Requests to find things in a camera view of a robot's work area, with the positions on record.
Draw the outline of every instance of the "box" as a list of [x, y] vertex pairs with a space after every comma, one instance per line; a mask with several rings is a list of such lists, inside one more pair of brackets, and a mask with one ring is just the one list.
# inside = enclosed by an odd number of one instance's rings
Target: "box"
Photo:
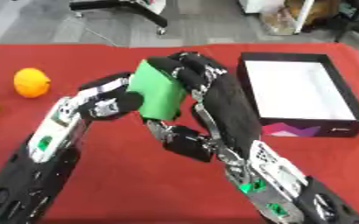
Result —
[[359, 101], [327, 55], [244, 52], [237, 75], [264, 135], [359, 133]]

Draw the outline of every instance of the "chair wheel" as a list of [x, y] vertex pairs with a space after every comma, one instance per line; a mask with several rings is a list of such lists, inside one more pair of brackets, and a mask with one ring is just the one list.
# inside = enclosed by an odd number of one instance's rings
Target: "chair wheel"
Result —
[[75, 13], [74, 13], [74, 16], [76, 17], [76, 18], [83, 18], [83, 13], [82, 12], [79, 12], [79, 11], [76, 11]]
[[167, 32], [167, 29], [166, 29], [166, 28], [158, 27], [158, 29], [157, 29], [157, 34], [158, 34], [159, 36], [165, 35], [166, 32]]

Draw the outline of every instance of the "cable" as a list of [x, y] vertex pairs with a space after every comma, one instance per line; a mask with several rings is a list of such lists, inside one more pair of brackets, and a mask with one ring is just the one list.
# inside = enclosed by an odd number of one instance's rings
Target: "cable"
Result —
[[66, 23], [67, 21], [71, 21], [72, 23], [77, 24], [77, 25], [82, 25], [83, 30], [85, 32], [92, 33], [92, 34], [96, 35], [97, 37], [106, 40], [111, 46], [123, 46], [123, 45], [118, 45], [118, 44], [114, 43], [113, 40], [111, 40], [110, 38], [105, 37], [101, 33], [91, 30], [90, 28], [87, 27], [86, 24], [83, 24], [82, 22], [74, 20], [73, 17], [67, 17], [64, 20], [64, 23]]

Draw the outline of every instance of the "green foam block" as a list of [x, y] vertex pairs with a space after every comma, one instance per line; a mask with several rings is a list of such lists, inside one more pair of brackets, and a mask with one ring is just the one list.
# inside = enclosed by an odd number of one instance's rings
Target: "green foam block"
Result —
[[185, 89], [163, 71], [155, 69], [142, 60], [130, 80], [127, 91], [140, 93], [144, 97], [138, 110], [144, 118], [172, 120], [185, 98]]

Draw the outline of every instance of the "table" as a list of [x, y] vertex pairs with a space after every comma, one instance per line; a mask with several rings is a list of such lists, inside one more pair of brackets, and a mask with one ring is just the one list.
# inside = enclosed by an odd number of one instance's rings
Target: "table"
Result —
[[[45, 112], [82, 83], [132, 71], [150, 55], [200, 51], [234, 72], [240, 52], [326, 53], [359, 98], [359, 53], [341, 44], [201, 45], [121, 48], [105, 45], [0, 45], [0, 167]], [[37, 67], [51, 77], [38, 99], [15, 94], [12, 76]], [[185, 113], [181, 123], [197, 127]], [[330, 186], [359, 212], [359, 136], [264, 137], [303, 172]], [[82, 157], [46, 216], [48, 223], [261, 223], [257, 212], [224, 177], [222, 164], [203, 164], [164, 151], [138, 116], [97, 122]]]

